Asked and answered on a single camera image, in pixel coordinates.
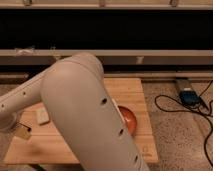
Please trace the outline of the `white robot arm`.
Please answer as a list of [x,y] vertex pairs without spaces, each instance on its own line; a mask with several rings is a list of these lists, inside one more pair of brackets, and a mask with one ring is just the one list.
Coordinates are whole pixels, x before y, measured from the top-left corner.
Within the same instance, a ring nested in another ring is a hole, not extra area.
[[1,96],[0,131],[14,131],[15,113],[39,102],[85,171],[150,171],[105,88],[96,56],[61,59]]

